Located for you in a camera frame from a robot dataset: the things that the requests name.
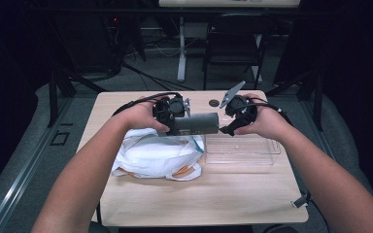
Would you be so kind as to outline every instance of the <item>clear plastic tray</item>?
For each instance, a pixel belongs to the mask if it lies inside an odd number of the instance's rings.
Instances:
[[[207,163],[254,163],[273,165],[281,153],[277,141],[260,137],[256,134],[205,135],[205,150]]]

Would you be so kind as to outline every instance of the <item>hand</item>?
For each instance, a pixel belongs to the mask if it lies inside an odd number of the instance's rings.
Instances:
[[[165,96],[157,97],[154,100],[142,102],[128,108],[121,113],[113,116],[124,120],[127,129],[153,128],[161,132],[168,132],[169,127],[160,123],[153,117],[153,105],[156,101]]]
[[[259,96],[255,94],[246,94],[244,97],[259,98]],[[264,103],[257,99],[253,99],[253,102]],[[288,128],[291,128],[291,126],[277,111],[268,107],[259,106],[257,107],[257,116],[254,123],[237,128],[234,133],[236,135],[256,133],[264,138],[278,140]]]

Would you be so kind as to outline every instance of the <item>desk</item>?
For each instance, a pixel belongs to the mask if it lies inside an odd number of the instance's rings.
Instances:
[[[216,112],[220,124],[227,124],[223,119],[229,116],[223,114],[223,109],[208,105],[210,99],[221,100],[223,91],[180,93],[190,99],[192,114]],[[254,93],[265,97],[261,91]],[[156,92],[99,94],[79,149],[118,107],[141,95],[153,94]],[[304,222],[308,219],[306,209],[296,209],[290,203],[300,197],[300,192],[285,150],[282,148],[281,152],[272,166],[206,164],[204,154],[199,161],[202,176],[190,182],[111,176],[101,198],[103,224],[192,226]]]
[[[297,8],[300,0],[159,0],[159,7],[167,8]],[[186,77],[187,57],[185,51],[184,18],[180,18],[180,62],[178,82]],[[252,67],[254,76],[257,66]]]

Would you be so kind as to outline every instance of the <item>person's right arm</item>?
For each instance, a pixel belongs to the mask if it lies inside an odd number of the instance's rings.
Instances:
[[[256,133],[280,142],[323,215],[336,232],[373,232],[373,197],[350,173],[289,125],[275,110],[258,107],[253,124],[236,135]]]

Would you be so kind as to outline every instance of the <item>black chair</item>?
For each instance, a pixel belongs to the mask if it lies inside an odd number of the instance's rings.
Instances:
[[[214,17],[208,24],[206,49],[202,70],[204,90],[207,88],[208,64],[222,66],[257,66],[254,89],[259,80],[265,45],[276,30],[274,20],[268,16],[252,14],[224,14]],[[261,35],[259,44],[256,35]]]

